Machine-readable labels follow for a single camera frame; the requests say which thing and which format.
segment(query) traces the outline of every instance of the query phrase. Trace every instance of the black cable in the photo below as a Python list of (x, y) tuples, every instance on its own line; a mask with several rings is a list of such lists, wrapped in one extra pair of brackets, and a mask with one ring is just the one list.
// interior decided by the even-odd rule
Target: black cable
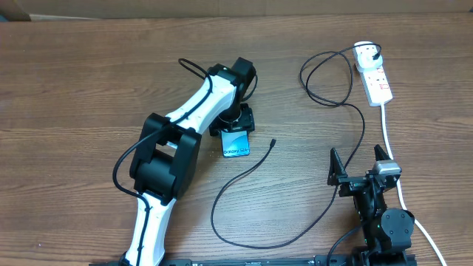
[(257, 85), (258, 85), (258, 75), (255, 74), (255, 76), (254, 76), (254, 86), (253, 86), (253, 89), (251, 90), (251, 92), (250, 92), (247, 96), (245, 96), (245, 97), (243, 98), (242, 101), (247, 101), (248, 99), (251, 98), (251, 96), (253, 95), (253, 93), (254, 93), (254, 91), (255, 91)]
[[(378, 53), (376, 53), (374, 56), (373, 56), (373, 59), (377, 59), (380, 55), (380, 52), (381, 52), (381, 46), (379, 44), (359, 44), (359, 45), (355, 45), (353, 47), (348, 47), (348, 48), (345, 48), (341, 51), (338, 51), (338, 52), (334, 52), (334, 51), (330, 51), (330, 52), (321, 52), (317, 55), (314, 55), (312, 56), (311, 58), (307, 59), (305, 61), (304, 64), (302, 64), (302, 67), (301, 67), (301, 71), (299, 72), (299, 78), (301, 80), (301, 84), (302, 86), (304, 87), (304, 89), (306, 90), (307, 94), (309, 95), (309, 98), (314, 100), (316, 103), (319, 103), (323, 106), (329, 106), (329, 107), (339, 107), (339, 106), (351, 106), (353, 107), (356, 111), (358, 111), (358, 113), (360, 114), (361, 116), (361, 122), (363, 124), (363, 129), (361, 130), (361, 136), (360, 136), (360, 140), (358, 141), (358, 143), (356, 144), (356, 147), (353, 149), (352, 153), (350, 154), (350, 156), (348, 157), (348, 160), (347, 162), (345, 163), (344, 167), (348, 167), (348, 164), (350, 163), (351, 159), (353, 158), (353, 156), (355, 155), (356, 151), (358, 150), (358, 148), (360, 147), (361, 145), (361, 141), (363, 140), (363, 136), (364, 136), (364, 131), (365, 131), (365, 122), (364, 122), (364, 116), (363, 114), (361, 113), (360, 109), (358, 109), (358, 107), (350, 104), (350, 103), (345, 103), (347, 100), (348, 100), (348, 97), (350, 96), (350, 93), (352, 91), (352, 87), (353, 87), (353, 70), (352, 70), (352, 67), (350, 65), (350, 61), (348, 60), (348, 58), (343, 54), (343, 52), (346, 52), (352, 48), (355, 48), (355, 47), (360, 47), (360, 46), (365, 46), (365, 45), (375, 45), (377, 47), (379, 47), (379, 51)], [(328, 58), (325, 58), (319, 65), (317, 65), (311, 72), (310, 74), (308, 75), (307, 77), (307, 80), (306, 82), (304, 83), (304, 80), (302, 79), (302, 73), (304, 72), (305, 70), (305, 66), (311, 62), (314, 58), (320, 56), (320, 55), (324, 55), (324, 54), (327, 54), (327, 53), (332, 53), (333, 55), (329, 56)], [(312, 91), (309, 90), (308, 88), (308, 84), (309, 84), (309, 81), (310, 81), (310, 77), (312, 76), (312, 74), (325, 62), (329, 61), (331, 58), (335, 57), (336, 55), (341, 55), (345, 61), (347, 62), (348, 64), (348, 67), (350, 69), (350, 87), (348, 89), (348, 93), (347, 93), (347, 96), (344, 98), (344, 100), (342, 100), (341, 102), (337, 102), (337, 101), (334, 101), (334, 100), (329, 100), (329, 99), (326, 99), (326, 98), (323, 98), (323, 97), (320, 97), (318, 96), (317, 94), (313, 93)], [(260, 166), (266, 159), (266, 157), (269, 155), (269, 152), (271, 151), (271, 149), (273, 148), (273, 146), (270, 146), (269, 150), (268, 150), (268, 153), (255, 165), (253, 166), (252, 168), (248, 169), (247, 171), (244, 171), (243, 173), (237, 175), (236, 177), (232, 178), (230, 181), (228, 181), (223, 187), (222, 189), (220, 190), (220, 192), (218, 193), (217, 195), (217, 198), (215, 199), (214, 201), (214, 205), (212, 207), (212, 212), (211, 212), (211, 226), (212, 226), (212, 230), (214, 231), (215, 235), (222, 241), (230, 244), (230, 245), (235, 245), (237, 247), (242, 247), (242, 248), (253, 248), (253, 249), (272, 249), (272, 248), (281, 248), (281, 247), (284, 247), (284, 246), (287, 246), (295, 241), (297, 241), (297, 239), (301, 238), (304, 234), (306, 234), (310, 229), (312, 229), (312, 227), (314, 227), (314, 225), (317, 224), (317, 222), (319, 222), (319, 220), (327, 213), (327, 211), (330, 209), (330, 207), (332, 206), (333, 204), (333, 201), (335, 200), (335, 197), (336, 197), (336, 193), (337, 193), (337, 190), (338, 190), (338, 186), (335, 187), (335, 190), (333, 192), (333, 196), (332, 196), (332, 199), (330, 201), (330, 203), (328, 204), (328, 206), (324, 209), (324, 211), (319, 215), (319, 217), (317, 217), (317, 219), (312, 222), (305, 230), (303, 230), (299, 235), (297, 235), (296, 237), (294, 237), (293, 239), (287, 241), (287, 242), (284, 242), (282, 244), (279, 244), (279, 245), (271, 245), (271, 246), (253, 246), (253, 245), (243, 245), (243, 244), (238, 244), (238, 243), (235, 243), (235, 242), (232, 242), (232, 241), (229, 241), (225, 238), (223, 238), (222, 236), (220, 236), (218, 233), (217, 233), (217, 230), (215, 229), (215, 226), (214, 226), (214, 211), (215, 211), (215, 207), (217, 205), (217, 202), (219, 200), (219, 198), (222, 196), (223, 192), (230, 186), (230, 185), (233, 185), (233, 181), (238, 179), (239, 177), (245, 175), (245, 174), (249, 174), (251, 173), (252, 171), (254, 171), (254, 169), (256, 169), (258, 166)]]
[[(185, 64), (183, 64), (183, 62), (186, 62), (188, 64), (193, 64), (192, 62), (190, 62), (189, 60), (187, 59), (184, 59), (184, 58), (180, 58), (179, 60), (177, 60), (177, 62), (179, 62), (179, 65), (183, 66), (185, 69), (187, 69), (188, 71), (194, 73), (197, 77), (199, 78), (202, 78), (202, 79), (205, 79), (204, 76), (202, 76), (201, 74), (199, 74), (198, 72), (195, 72), (192, 68), (186, 66)], [(256, 86), (258, 85), (258, 75), (255, 74), (255, 81), (254, 81), (254, 86), (253, 86), (253, 89), (251, 90), (250, 94), (248, 94), (247, 96), (245, 96), (243, 99), (242, 99), (242, 102), (244, 101), (247, 101), (248, 99), (251, 98), (251, 96), (253, 95), (255, 89), (256, 89)]]
[(330, 266), (330, 257), (332, 256), (332, 253), (333, 251), (335, 251), (335, 249), (337, 248), (338, 244), (340, 244), (342, 241), (344, 241), (348, 236), (351, 236), (353, 235), (354, 233), (356, 233), (358, 230), (360, 230), (360, 228), (362, 228), (365, 224), (367, 223), (367, 221), (361, 223), (359, 226), (355, 227), (354, 229), (348, 231), (348, 233), (346, 233), (345, 235), (341, 236), (339, 240), (337, 240), (337, 242), (335, 242), (335, 244), (333, 244), (332, 248), (330, 249), (330, 251), (328, 252), (327, 254), (327, 264), (326, 266)]
[(146, 206), (146, 208), (145, 208), (146, 215), (145, 215), (145, 220), (143, 222), (143, 229), (141, 230), (140, 243), (138, 244), (137, 262), (136, 262), (135, 266), (140, 265), (141, 250), (143, 249), (143, 240), (144, 240), (144, 236), (145, 236), (145, 232), (146, 232), (146, 226), (148, 225), (150, 207), (149, 207), (148, 200), (146, 200), (145, 197), (143, 197), (142, 195), (140, 195), (138, 193), (130, 191), (130, 190), (124, 188), (122, 185), (120, 185), (120, 183), (118, 182), (118, 179), (117, 179), (118, 169), (120, 168), (120, 165), (125, 160), (125, 158), (128, 157), (128, 155), (130, 155), (139, 145), (141, 145), (142, 143), (147, 141), (149, 138), (155, 137), (156, 135), (159, 135), (160, 133), (164, 132), (167, 128), (172, 127), (174, 125), (177, 125), (181, 121), (185, 120), (189, 115), (191, 115), (192, 112), (194, 112), (197, 108), (199, 108), (205, 102), (205, 100), (207, 100), (208, 96), (212, 93), (212, 88), (214, 87), (214, 84), (212, 82), (212, 79), (210, 78), (210, 75), (202, 67), (200, 67), (199, 65), (195, 64), (194, 62), (189, 61), (189, 60), (184, 59), (184, 58), (180, 58), (178, 60), (178, 62), (181, 66), (183, 66), (184, 68), (186, 68), (190, 72), (193, 72), (195, 75), (198, 75), (199, 77), (204, 78), (199, 73), (195, 72), (193, 69), (191, 69), (190, 67), (183, 64), (183, 62), (185, 62), (187, 64), (190, 64), (191, 66), (195, 67), (196, 69), (198, 69), (199, 71), (201, 71), (205, 75), (205, 77), (208, 79), (208, 84), (209, 84), (209, 89), (208, 89), (207, 93), (202, 98), (202, 100), (199, 101), (199, 103), (197, 103), (194, 107), (192, 107), (189, 111), (187, 111), (182, 117), (180, 117), (177, 120), (171, 122), (170, 124), (162, 127), (161, 129), (149, 134), (148, 136), (144, 137), (143, 139), (139, 140), (138, 142), (133, 144), (131, 147), (129, 147), (120, 156), (120, 158), (118, 158), (118, 160), (115, 163), (115, 166), (113, 168), (113, 172), (112, 172), (112, 180), (113, 180), (113, 183), (115, 184), (115, 187), (117, 187), (120, 191), (122, 191), (122, 192), (124, 192), (124, 193), (126, 193), (130, 196), (137, 197), (138, 199), (142, 200), (145, 203), (145, 206)]

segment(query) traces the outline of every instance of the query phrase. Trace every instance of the blue card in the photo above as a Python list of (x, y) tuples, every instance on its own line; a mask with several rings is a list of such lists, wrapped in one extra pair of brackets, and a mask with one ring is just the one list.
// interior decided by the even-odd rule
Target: blue card
[(222, 150), (223, 157), (249, 155), (248, 133), (246, 131), (232, 133), (222, 131)]

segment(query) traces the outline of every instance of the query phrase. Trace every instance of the power strip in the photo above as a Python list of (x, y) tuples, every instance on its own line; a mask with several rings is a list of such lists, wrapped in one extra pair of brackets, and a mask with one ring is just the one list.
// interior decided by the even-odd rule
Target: power strip
[[(371, 43), (370, 41), (359, 41), (355, 45)], [(356, 68), (360, 72), (370, 106), (380, 106), (392, 100), (391, 89), (383, 69), (383, 57), (380, 56), (376, 60), (372, 58), (377, 52), (374, 45), (353, 48)]]

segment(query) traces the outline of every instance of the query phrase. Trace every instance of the table surface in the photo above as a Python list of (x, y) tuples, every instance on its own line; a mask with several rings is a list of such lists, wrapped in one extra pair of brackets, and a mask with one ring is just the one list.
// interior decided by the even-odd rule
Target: table surface
[[(301, 88), (311, 55), (360, 40), (383, 45), (394, 100), (387, 104), (393, 153), (403, 168), (406, 203), (450, 265), (473, 259), (473, 16), (290, 16), (68, 21), (0, 24), (0, 265), (86, 265), (129, 248), (136, 199), (117, 190), (116, 159), (138, 139), (146, 117), (167, 114), (202, 81), (177, 63), (203, 67), (254, 62), (259, 85), (248, 101), (256, 120), (251, 155), (222, 158), (220, 140), (203, 136), (194, 181), (171, 216), (169, 258), (249, 259), (325, 254), (358, 218), (337, 198), (312, 230), (285, 248), (248, 250), (215, 237), (210, 210), (220, 188), (276, 147), (217, 206), (221, 234), (270, 245), (293, 238), (327, 206), (330, 149), (346, 160), (361, 133), (354, 109), (324, 108)], [(351, 52), (347, 56), (353, 59)], [(342, 58), (314, 74), (311, 88), (342, 99), (349, 72)], [(363, 174), (382, 144), (379, 108), (369, 107), (355, 74), (348, 102), (367, 130), (347, 169)], [(119, 174), (131, 188), (129, 160)], [(399, 208), (395, 191), (385, 193)], [(359, 233), (338, 253), (362, 245)], [(439, 265), (416, 228), (419, 265)]]

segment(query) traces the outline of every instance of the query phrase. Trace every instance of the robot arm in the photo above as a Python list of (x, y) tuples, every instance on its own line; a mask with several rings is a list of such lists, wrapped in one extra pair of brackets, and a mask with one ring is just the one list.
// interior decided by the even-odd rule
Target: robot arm
[[(239, 58), (231, 69), (217, 64), (209, 69), (208, 74), (213, 84), (211, 94), (185, 120), (172, 124), (205, 97), (209, 90), (209, 78), (179, 109), (165, 117), (151, 114), (144, 123), (141, 140), (157, 130), (162, 129), (163, 133), (143, 142), (133, 157), (130, 177), (135, 179), (135, 189), (146, 198), (150, 209), (146, 210), (145, 204), (138, 200), (132, 244), (121, 259), (121, 265), (155, 266), (163, 259), (169, 217), (176, 200), (186, 192), (194, 176), (202, 133), (209, 127), (212, 128), (212, 135), (222, 130), (254, 130), (251, 109), (241, 104), (248, 85), (256, 75), (253, 64)], [(242, 110), (245, 114), (248, 110), (250, 112), (251, 119), (245, 120), (251, 122), (249, 125), (241, 125)], [(175, 155), (172, 157), (160, 151), (157, 144), (175, 148)], [(147, 211), (149, 221), (143, 246), (139, 247)]]

